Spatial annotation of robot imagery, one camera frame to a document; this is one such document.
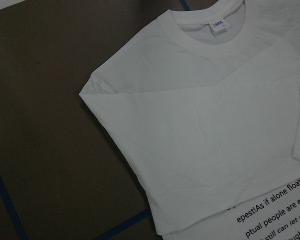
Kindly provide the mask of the white long-sleeve printed shirt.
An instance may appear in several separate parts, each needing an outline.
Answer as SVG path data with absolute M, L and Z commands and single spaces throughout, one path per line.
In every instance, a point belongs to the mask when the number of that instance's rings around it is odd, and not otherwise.
M 300 178 L 300 0 L 167 10 L 80 97 L 143 187 L 165 240 Z

